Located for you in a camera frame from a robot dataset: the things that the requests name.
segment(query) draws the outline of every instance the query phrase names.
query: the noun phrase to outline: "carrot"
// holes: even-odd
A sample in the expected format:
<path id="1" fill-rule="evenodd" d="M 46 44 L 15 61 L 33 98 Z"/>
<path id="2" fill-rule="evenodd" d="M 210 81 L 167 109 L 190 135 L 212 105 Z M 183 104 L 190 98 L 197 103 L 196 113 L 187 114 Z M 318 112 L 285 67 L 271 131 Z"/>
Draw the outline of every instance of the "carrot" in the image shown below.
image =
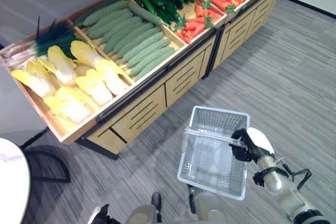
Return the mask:
<path id="1" fill-rule="evenodd" d="M 190 18 L 190 19 L 188 19 L 188 22 L 196 22 L 196 23 L 202 23 L 202 24 L 204 24 L 204 18 L 203 17 Z"/>
<path id="2" fill-rule="evenodd" d="M 186 42 L 188 44 L 190 43 L 190 39 L 188 37 L 184 36 L 181 32 L 176 31 L 175 34 L 178 35 L 181 39 L 183 39 L 184 42 Z"/>
<path id="3" fill-rule="evenodd" d="M 187 22 L 185 23 L 184 30 L 195 30 L 199 25 L 201 24 L 196 22 Z"/>
<path id="4" fill-rule="evenodd" d="M 191 34 L 190 39 L 195 38 L 197 35 L 199 35 L 201 32 L 203 32 L 205 29 L 205 25 L 204 24 L 200 24 L 195 30 L 194 32 Z"/>
<path id="5" fill-rule="evenodd" d="M 203 8 L 201 7 L 201 5 L 196 4 L 196 15 L 197 15 L 198 17 L 201 17 L 202 14 L 203 14 Z"/>

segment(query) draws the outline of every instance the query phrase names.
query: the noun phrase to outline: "wooden produce display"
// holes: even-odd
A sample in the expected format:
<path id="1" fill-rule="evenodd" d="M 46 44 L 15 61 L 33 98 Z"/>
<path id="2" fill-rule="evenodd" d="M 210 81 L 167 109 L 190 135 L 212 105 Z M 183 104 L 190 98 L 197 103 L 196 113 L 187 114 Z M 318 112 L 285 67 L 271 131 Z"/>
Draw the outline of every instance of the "wooden produce display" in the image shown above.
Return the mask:
<path id="1" fill-rule="evenodd" d="M 219 42 L 213 69 L 229 57 L 266 21 L 276 0 L 259 0 L 236 19 L 226 24 Z"/>
<path id="2" fill-rule="evenodd" d="M 203 6 L 206 1 L 195 0 L 195 2 L 184 3 L 177 12 L 181 17 L 194 19 L 197 17 L 196 5 Z M 102 21 L 105 18 L 105 16 L 102 16 L 92 23 L 85 23 L 86 18 L 91 14 L 94 16 L 95 11 L 102 9 L 103 6 L 111 6 L 113 3 L 121 3 L 122 7 L 118 9 L 118 14 L 120 16 L 124 15 L 124 20 L 116 15 L 111 20 Z M 100 0 L 69 15 L 64 20 L 71 27 L 71 31 L 76 35 L 77 40 L 85 42 L 87 47 L 92 50 L 92 54 L 98 55 L 99 58 L 108 62 L 113 72 L 127 87 L 118 95 L 113 95 L 113 99 L 108 103 L 98 105 L 91 96 L 82 91 L 76 84 L 73 84 L 72 88 L 83 95 L 83 104 L 90 113 L 87 118 L 79 123 L 75 123 L 66 116 L 56 115 L 31 88 L 15 78 L 13 79 L 61 143 L 71 144 L 77 141 L 103 155 L 117 158 L 117 154 L 155 121 L 168 106 L 171 106 L 200 78 L 217 67 L 256 32 L 267 20 L 274 3 L 275 0 L 258 0 L 252 5 L 244 3 L 236 8 L 235 16 L 228 16 L 215 5 L 207 4 L 205 6 L 208 7 L 205 8 L 211 11 L 209 13 L 216 13 L 220 18 L 213 22 L 213 27 L 204 29 L 203 32 L 188 42 L 185 42 L 178 33 L 173 31 L 176 23 L 179 22 L 172 22 L 168 26 L 155 15 L 151 14 L 148 17 L 148 12 L 137 5 L 138 3 L 135 0 Z M 107 29 L 107 22 L 113 24 L 112 28 L 109 28 L 111 30 Z M 133 30 L 137 29 L 133 22 L 139 25 L 138 27 L 147 27 L 153 33 L 148 32 L 147 37 L 140 40 L 139 37 L 147 31 L 139 29 L 137 34 L 134 32 L 133 35 Z M 130 26 L 128 33 L 120 32 L 124 25 Z M 92 35 L 90 31 L 94 30 L 92 29 L 94 26 L 96 28 L 103 27 L 104 31 Z M 49 27 L 43 29 L 41 34 L 46 33 L 48 29 Z M 104 36 L 109 32 L 110 37 L 104 39 Z M 117 33 L 120 33 L 121 37 L 117 38 L 115 42 L 113 36 Z M 123 40 L 124 38 L 126 40 L 128 36 L 130 41 L 136 40 L 136 43 L 131 42 L 131 46 L 126 44 L 117 50 L 118 43 L 125 44 Z M 27 43 L 31 45 L 35 38 L 36 35 L 29 36 L 0 50 L 0 60 L 9 73 L 15 68 L 8 64 L 9 57 L 18 52 L 24 54 L 28 47 L 25 45 Z M 110 40 L 114 43 L 112 50 L 106 48 Z M 144 41 L 148 43 L 148 46 L 138 47 Z M 158 54 L 155 57 L 159 57 L 160 50 L 167 51 L 164 57 L 160 57 L 157 65 L 148 68 L 147 72 L 135 71 L 137 65 L 131 64 L 131 59 L 136 57 L 139 52 L 143 52 L 144 57 L 151 55 L 152 52 L 147 47 L 150 48 L 152 44 L 157 42 L 161 45 L 155 48 Z M 121 55 L 122 49 L 127 47 L 130 48 Z M 129 51 L 133 53 L 133 58 L 128 59 L 125 56 Z M 74 62 L 76 64 L 74 71 L 77 76 L 85 76 L 87 70 L 91 68 L 84 65 L 83 62 Z M 148 61 L 143 64 L 142 69 L 150 63 Z M 59 89 L 60 84 L 57 78 L 52 74 L 50 75 L 52 76 L 51 82 L 56 89 Z"/>

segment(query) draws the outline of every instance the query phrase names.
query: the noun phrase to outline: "white table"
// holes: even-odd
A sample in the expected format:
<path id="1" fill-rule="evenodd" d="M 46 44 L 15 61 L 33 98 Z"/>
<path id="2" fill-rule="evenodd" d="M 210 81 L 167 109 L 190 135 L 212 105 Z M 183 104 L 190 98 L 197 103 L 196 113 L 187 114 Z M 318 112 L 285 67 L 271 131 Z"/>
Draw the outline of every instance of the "white table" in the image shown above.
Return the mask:
<path id="1" fill-rule="evenodd" d="M 0 223 L 20 224 L 30 191 L 29 165 L 21 149 L 0 138 Z"/>

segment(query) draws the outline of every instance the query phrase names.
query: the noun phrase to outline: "white plastic basket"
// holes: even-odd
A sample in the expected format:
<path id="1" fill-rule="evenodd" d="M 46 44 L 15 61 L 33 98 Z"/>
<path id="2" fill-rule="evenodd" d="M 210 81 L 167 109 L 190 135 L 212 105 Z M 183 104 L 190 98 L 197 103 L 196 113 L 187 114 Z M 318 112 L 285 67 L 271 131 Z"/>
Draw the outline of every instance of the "white plastic basket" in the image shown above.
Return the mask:
<path id="1" fill-rule="evenodd" d="M 249 115 L 195 106 L 183 135 L 177 178 L 189 185 L 229 198 L 245 198 L 247 163 L 237 160 L 229 144 L 235 130 L 249 127 Z"/>

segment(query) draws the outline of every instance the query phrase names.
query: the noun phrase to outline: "wooden crate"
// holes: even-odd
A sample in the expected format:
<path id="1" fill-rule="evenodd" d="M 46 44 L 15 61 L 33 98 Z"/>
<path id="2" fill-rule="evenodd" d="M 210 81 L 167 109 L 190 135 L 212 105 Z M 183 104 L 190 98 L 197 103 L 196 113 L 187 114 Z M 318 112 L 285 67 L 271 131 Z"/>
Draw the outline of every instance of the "wooden crate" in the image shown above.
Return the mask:
<path id="1" fill-rule="evenodd" d="M 196 18 L 196 10 L 195 10 L 195 6 L 196 4 L 200 4 L 202 6 L 202 4 L 204 3 L 205 0 L 195 0 L 195 3 L 188 3 L 188 4 L 183 4 L 183 9 L 178 10 L 177 12 L 183 17 L 185 16 L 185 18 L 189 19 L 189 18 Z M 214 23 L 215 27 L 219 27 L 221 22 L 223 20 L 225 20 L 225 18 L 227 17 L 227 14 L 224 14 L 222 11 L 220 11 L 218 8 L 214 7 L 213 5 L 211 6 L 211 10 L 213 10 L 214 12 L 220 14 L 222 16 L 221 19 L 217 20 Z M 175 22 L 173 22 L 171 24 L 171 28 L 173 28 L 175 26 Z M 198 41 L 199 38 L 203 37 L 206 33 L 207 33 L 208 29 L 204 30 L 201 34 L 199 34 L 198 36 L 196 36 L 192 41 L 192 43 L 195 43 Z"/>

